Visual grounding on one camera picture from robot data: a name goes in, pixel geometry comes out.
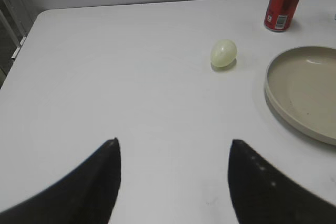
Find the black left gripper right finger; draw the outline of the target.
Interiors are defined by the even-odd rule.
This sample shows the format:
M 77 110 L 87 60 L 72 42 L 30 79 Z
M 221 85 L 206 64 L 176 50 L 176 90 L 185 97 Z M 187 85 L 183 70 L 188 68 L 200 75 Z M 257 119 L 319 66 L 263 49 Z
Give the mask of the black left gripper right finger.
M 335 223 L 335 206 L 295 183 L 243 140 L 233 140 L 228 187 L 239 223 Z

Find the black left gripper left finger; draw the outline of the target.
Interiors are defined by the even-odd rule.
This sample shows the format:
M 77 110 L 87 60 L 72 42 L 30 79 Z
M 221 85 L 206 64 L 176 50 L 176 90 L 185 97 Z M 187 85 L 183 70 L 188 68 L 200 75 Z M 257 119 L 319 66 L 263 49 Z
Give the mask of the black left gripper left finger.
M 37 195 L 1 212 L 1 223 L 108 223 L 121 184 L 117 138 Z

